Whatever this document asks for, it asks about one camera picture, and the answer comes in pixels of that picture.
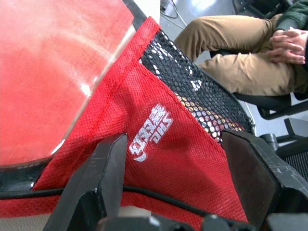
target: black chair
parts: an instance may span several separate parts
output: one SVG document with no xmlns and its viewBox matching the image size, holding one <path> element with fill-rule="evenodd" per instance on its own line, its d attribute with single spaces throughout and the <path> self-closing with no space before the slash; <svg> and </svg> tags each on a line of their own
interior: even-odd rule
<svg viewBox="0 0 308 231">
<path fill-rule="evenodd" d="M 217 54 L 230 55 L 236 53 L 228 50 L 210 51 L 212 58 Z M 305 93 L 294 92 L 293 94 L 299 101 L 308 99 L 308 90 Z M 261 117 L 268 120 L 308 110 L 308 101 L 292 105 L 291 94 L 282 96 L 253 96 L 235 93 L 234 95 L 241 101 L 256 105 Z"/>
<path fill-rule="evenodd" d="M 308 181 L 308 121 L 288 118 L 284 120 L 288 135 L 275 134 L 260 136 L 282 160 L 291 165 Z M 290 142 L 284 146 L 280 143 Z"/>
<path fill-rule="evenodd" d="M 284 12 L 296 0 L 233 0 L 236 14 L 245 10 L 250 11 L 258 18 L 271 18 L 278 13 Z"/>
</svg>

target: red mesh fabric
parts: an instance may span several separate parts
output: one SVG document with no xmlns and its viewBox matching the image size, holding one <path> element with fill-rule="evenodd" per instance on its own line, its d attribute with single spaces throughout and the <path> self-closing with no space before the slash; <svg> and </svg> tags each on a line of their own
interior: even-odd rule
<svg viewBox="0 0 308 231">
<path fill-rule="evenodd" d="M 161 105 L 173 122 L 161 139 L 147 142 L 143 152 L 128 148 L 125 185 L 149 189 L 227 218 L 246 221 L 234 189 L 224 150 L 200 126 L 176 95 L 138 62 L 159 26 L 149 18 L 111 67 L 86 110 L 59 153 L 48 164 L 34 190 L 59 188 L 93 152 L 103 138 L 119 132 L 128 134 L 128 147 Z M 147 158 L 136 161 L 146 154 Z M 32 209 L 14 208 L 20 200 L 0 201 L 0 216 L 34 215 L 51 212 L 52 203 L 32 201 Z M 124 193 L 122 205 L 135 205 L 168 218 L 200 228 L 200 217 L 155 199 Z"/>
</svg>

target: black mesh panel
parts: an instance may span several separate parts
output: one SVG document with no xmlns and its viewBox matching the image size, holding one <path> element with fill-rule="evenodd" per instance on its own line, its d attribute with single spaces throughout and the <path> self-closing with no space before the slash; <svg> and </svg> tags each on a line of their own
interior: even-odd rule
<svg viewBox="0 0 308 231">
<path fill-rule="evenodd" d="M 308 181 L 308 152 L 283 159 Z"/>
<path fill-rule="evenodd" d="M 223 129 L 252 133 L 251 120 L 237 100 L 193 64 L 163 31 L 151 41 L 141 62 L 175 93 L 217 142 L 221 142 Z"/>
</svg>

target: hand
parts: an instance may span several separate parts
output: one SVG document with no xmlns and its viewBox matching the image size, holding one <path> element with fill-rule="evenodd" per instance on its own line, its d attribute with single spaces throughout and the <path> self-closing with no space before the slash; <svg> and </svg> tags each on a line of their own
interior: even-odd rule
<svg viewBox="0 0 308 231">
<path fill-rule="evenodd" d="M 274 63 L 292 63 L 305 64 L 305 47 L 308 31 L 278 30 L 270 39 L 273 44 L 273 50 L 267 52 L 270 60 Z"/>
</svg>

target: khaki pants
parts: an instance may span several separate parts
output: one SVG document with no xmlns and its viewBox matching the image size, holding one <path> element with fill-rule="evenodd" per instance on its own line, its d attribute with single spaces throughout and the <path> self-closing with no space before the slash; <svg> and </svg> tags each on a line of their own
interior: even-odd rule
<svg viewBox="0 0 308 231">
<path fill-rule="evenodd" d="M 200 67 L 231 92 L 284 95 L 304 85 L 307 73 L 301 65 L 275 64 L 266 55 L 272 50 L 269 39 L 279 17 L 270 20 L 239 15 L 200 17 L 187 25 L 175 43 L 193 62 L 203 51 L 243 52 L 216 55 Z"/>
</svg>

